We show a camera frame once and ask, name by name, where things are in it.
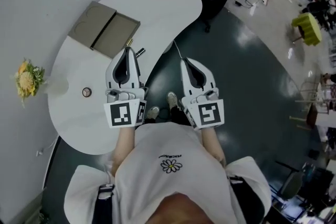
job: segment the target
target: yellow stool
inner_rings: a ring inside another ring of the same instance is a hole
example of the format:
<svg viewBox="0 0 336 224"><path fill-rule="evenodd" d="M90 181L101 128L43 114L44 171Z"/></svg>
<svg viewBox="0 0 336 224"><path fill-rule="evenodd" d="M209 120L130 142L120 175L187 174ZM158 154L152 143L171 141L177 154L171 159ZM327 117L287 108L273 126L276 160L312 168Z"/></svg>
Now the yellow stool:
<svg viewBox="0 0 336 224"><path fill-rule="evenodd" d="M301 33L301 37L295 39L293 42L303 38L304 43L308 46L316 46L322 41L320 26L311 13L300 14L299 17L293 19L292 26L299 27Z"/></svg>

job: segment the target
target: open box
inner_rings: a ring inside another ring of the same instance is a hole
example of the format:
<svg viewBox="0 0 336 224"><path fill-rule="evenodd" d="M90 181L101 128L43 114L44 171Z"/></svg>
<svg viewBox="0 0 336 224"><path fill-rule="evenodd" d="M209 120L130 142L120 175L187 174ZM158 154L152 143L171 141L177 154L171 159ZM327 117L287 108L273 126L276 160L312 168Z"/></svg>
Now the open box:
<svg viewBox="0 0 336 224"><path fill-rule="evenodd" d="M138 20L91 2L68 36L112 59L130 42L139 26Z"/></svg>

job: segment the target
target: white tile floor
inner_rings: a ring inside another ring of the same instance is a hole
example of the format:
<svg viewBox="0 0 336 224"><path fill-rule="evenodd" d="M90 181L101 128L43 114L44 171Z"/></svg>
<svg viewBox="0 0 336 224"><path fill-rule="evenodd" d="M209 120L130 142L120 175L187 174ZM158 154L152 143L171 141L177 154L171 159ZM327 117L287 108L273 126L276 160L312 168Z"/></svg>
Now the white tile floor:
<svg viewBox="0 0 336 224"><path fill-rule="evenodd" d="M306 87L305 81L332 72L328 59L331 38L327 32L322 31L323 41L317 46L307 46L301 40L295 44L291 42L299 36L298 30L291 27L291 21L306 6L307 0L269 0L267 6L258 1L253 15L251 9L238 7L234 2L228 0L225 7L267 45L298 89Z"/></svg>

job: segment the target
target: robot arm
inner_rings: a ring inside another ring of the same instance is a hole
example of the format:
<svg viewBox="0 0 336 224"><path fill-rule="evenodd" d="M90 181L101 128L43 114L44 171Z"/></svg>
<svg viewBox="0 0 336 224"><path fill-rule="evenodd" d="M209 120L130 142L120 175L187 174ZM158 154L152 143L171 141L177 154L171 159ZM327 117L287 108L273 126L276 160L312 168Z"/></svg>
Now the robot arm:
<svg viewBox="0 0 336 224"><path fill-rule="evenodd" d="M223 99L213 74L200 62L190 58L181 60L184 97L183 111L195 130L224 124Z"/></svg>
<svg viewBox="0 0 336 224"><path fill-rule="evenodd" d="M130 47L120 51L106 70L105 114L110 128L142 124L146 107L145 89L139 80L140 70Z"/></svg>

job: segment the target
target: white table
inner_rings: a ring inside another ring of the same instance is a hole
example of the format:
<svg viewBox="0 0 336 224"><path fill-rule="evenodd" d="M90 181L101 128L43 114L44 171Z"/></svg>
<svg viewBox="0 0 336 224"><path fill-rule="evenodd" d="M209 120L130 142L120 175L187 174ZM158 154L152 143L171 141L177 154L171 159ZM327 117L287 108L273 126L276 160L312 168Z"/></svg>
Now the white table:
<svg viewBox="0 0 336 224"><path fill-rule="evenodd" d="M140 80L146 83L152 69L174 38L202 11L201 0L101 0L101 4L139 20L133 36ZM62 139L87 154L105 154L115 148L119 129L109 129L103 104L106 103L105 71L111 59L92 51L67 36L52 68L51 76L66 77L69 89L64 95L48 95L51 120ZM92 96L82 96L82 89Z"/></svg>

